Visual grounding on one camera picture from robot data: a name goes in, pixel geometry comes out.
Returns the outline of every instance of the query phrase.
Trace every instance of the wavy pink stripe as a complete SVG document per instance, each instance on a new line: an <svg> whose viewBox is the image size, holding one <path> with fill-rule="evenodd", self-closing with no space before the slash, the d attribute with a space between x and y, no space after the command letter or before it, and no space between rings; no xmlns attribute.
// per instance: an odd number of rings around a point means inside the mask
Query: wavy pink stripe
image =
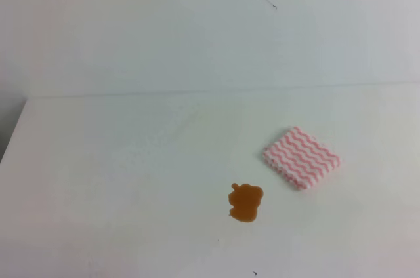
<svg viewBox="0 0 420 278"><path fill-rule="evenodd" d="M280 139L280 140L278 140L278 142L282 145L282 147L283 148L285 148L285 149L287 149L287 150L289 150L290 152L292 152L291 151L291 148L289 148L289 147L287 147L286 146L286 144L284 143L284 141L282 140L282 139ZM317 163L318 165L321 165L321 166L324 166L325 167L325 169L327 170L327 171L329 171L329 168L328 168L328 166L325 164L325 163L323 163L323 162L319 162L319 160L317 159L317 158L315 158L315 157L313 157L313 156L311 156L311 155L309 155L307 152L306 152L306 150L303 150L303 149L298 149L300 152L302 152L307 158L309 158L309 159L311 159L311 160L313 160L315 163Z"/></svg>
<svg viewBox="0 0 420 278"><path fill-rule="evenodd" d="M292 145L293 147L295 147L296 148L296 150L299 150L299 151L301 151L301 152L303 152L303 153L305 153L305 155L307 155L307 152L305 151L305 150L303 150L303 149L301 149L301 148L299 148L298 146L297 146L297 144L295 144L294 142L292 142L291 140L290 140L290 138L289 138L289 136L286 134L285 136L284 136L284 138L286 139L286 142L288 143L288 144L290 144L290 145ZM333 167L334 167L334 162L331 160L331 159L327 159L327 158L325 158L322 154L320 154L320 153L316 153L314 150L313 150L313 148L310 148L310 147L308 147L308 149L314 154L314 155L317 155L319 158L321 158L322 160L324 160L324 161L329 161L332 165L333 165Z"/></svg>
<svg viewBox="0 0 420 278"><path fill-rule="evenodd" d="M284 150L279 149L279 151L280 151L280 152L282 152L282 153L284 153L284 157L285 157L286 159L292 160L292 162L296 165L296 167L301 167L301 168L305 171L305 173L306 173L307 175L309 175L309 173L307 172L306 168L305 168L304 166L302 166L302 165L298 164L298 163L296 162L296 159L291 159L291 158L289 158L289 157L287 156L287 153L286 153ZM290 169L290 170L292 170L293 172L296 172L296 174L298 175L298 177L299 177L299 178L301 178L302 180L307 180L307 181L308 181L308 183L312 186L312 180L311 180L309 177L302 175L302 172L301 172L300 170L298 170L298 169L293 169L293 168L291 167L291 165L290 165L287 161L285 161L285 160L284 160L284 158L283 158L283 156L282 156L281 154L279 154L279 153L274 153L274 152L273 152L273 150L271 150L271 154L272 154L273 156L275 156L275 157L278 157L278 158L280 159L280 161L282 162L282 164L283 164L283 165L287 165L287 166L289 167L289 169Z"/></svg>
<svg viewBox="0 0 420 278"><path fill-rule="evenodd" d="M278 168L272 163L270 158L266 158L268 165L270 165L278 174L281 174L289 183L292 183L297 189L307 189L308 186L305 183L298 181L293 175L286 173L285 170Z"/></svg>
<svg viewBox="0 0 420 278"><path fill-rule="evenodd" d="M302 168L302 169L304 170L304 172L305 172L307 175L311 175L311 176L313 176L313 177L315 178L315 181L317 181L317 182L318 182L318 177L316 176L316 174L314 174L313 172L308 171L308 169L307 169L304 165L299 164L295 158L289 157L289 156L288 156L288 154L287 154L284 150L280 149L280 148L277 146L277 144L274 144L274 147L275 147L278 151L280 151L280 152L284 153L284 155L285 155L285 157L286 157L287 159L289 159L289 160L293 161L293 163L296 165L296 167L300 167L300 168ZM314 170L316 170L316 169L320 170L319 168L315 168L315 167L312 165L312 163L308 163L308 164L309 164L310 168L312 168L312 169L314 169Z"/></svg>
<svg viewBox="0 0 420 278"><path fill-rule="evenodd" d="M331 163L331 165L333 166L333 169L335 168L335 163L334 163L333 160L331 160L330 158L328 158L325 155L322 155L321 153L316 153L312 146L307 145L302 139L297 137L296 134L293 131L289 131L289 132L290 132L290 135L292 136L293 139L296 139L297 141L301 142L302 146L308 148L313 154L317 155L318 157L321 157L321 159L323 159L324 161L329 161Z"/></svg>
<svg viewBox="0 0 420 278"><path fill-rule="evenodd" d="M306 138L306 140L308 140L309 142L313 143L319 150L324 151L328 156L337 159L338 161L340 161L340 158L332 153L329 152L329 150L327 148L322 147L316 140L312 139L308 134L304 133L299 127L294 127L296 129L296 131L304 136Z"/></svg>
<svg viewBox="0 0 420 278"><path fill-rule="evenodd" d="M287 147L285 144L284 144L284 142L282 142L281 140L279 141L279 143L282 145L282 147L284 148L284 149L286 149L287 151L289 151L292 155L294 155L294 156L296 156L296 157L298 157L299 158L299 160L301 160L303 163L306 163L312 170L317 170L318 171L318 173L320 173L320 175L322 176L322 177L324 177L324 174L323 174L323 172L322 172L322 170L321 170L321 168L319 168L319 167L315 167L309 160L306 160L306 159L303 159L303 157L301 156L301 155L299 155L298 153L295 153L295 152L293 152L292 151L292 149L290 149L289 147ZM316 174L313 174L313 176L315 177L315 179L316 179L316 181L318 181L318 177L316 176Z"/></svg>

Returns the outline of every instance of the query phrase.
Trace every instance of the pink wavy striped cloth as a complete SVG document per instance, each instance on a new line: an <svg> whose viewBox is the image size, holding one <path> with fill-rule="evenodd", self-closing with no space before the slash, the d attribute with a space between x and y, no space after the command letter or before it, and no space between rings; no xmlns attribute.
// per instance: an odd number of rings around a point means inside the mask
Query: pink wavy striped cloth
<svg viewBox="0 0 420 278"><path fill-rule="evenodd" d="M297 189L308 189L340 165L340 158L314 137L293 127L267 147L264 159Z"/></svg>

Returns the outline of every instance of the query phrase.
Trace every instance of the white surface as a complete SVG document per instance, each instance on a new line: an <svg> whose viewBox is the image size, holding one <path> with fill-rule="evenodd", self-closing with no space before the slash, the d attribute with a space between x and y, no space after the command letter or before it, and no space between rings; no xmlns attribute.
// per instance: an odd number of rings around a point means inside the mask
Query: white surface
<svg viewBox="0 0 420 278"><path fill-rule="evenodd" d="M0 164L2 277L408 277L420 264L420 86L32 99ZM292 191L290 125L343 165ZM231 183L265 195L229 217Z"/></svg>
<svg viewBox="0 0 420 278"><path fill-rule="evenodd" d="M420 80L420 0L0 0L32 96Z"/></svg>

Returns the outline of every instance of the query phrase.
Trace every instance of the spill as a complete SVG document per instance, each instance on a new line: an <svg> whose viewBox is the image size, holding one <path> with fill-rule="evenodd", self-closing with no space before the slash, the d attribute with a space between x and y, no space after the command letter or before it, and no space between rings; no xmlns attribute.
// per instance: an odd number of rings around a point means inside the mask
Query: spill
<svg viewBox="0 0 420 278"><path fill-rule="evenodd" d="M257 209L263 198L264 191L259 186L237 183L232 184L234 191L229 194L230 216L242 222L252 222L257 217Z"/></svg>

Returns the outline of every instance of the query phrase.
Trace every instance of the white tabletop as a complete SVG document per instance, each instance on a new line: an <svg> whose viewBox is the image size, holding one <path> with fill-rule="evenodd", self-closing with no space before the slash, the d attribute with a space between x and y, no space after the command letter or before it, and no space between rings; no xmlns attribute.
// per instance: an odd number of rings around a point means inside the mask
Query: white tabletop
<svg viewBox="0 0 420 278"><path fill-rule="evenodd" d="M293 191L299 125L343 159ZM420 86L32 99L0 164L2 277L414 277ZM229 217L232 183L262 187Z"/></svg>

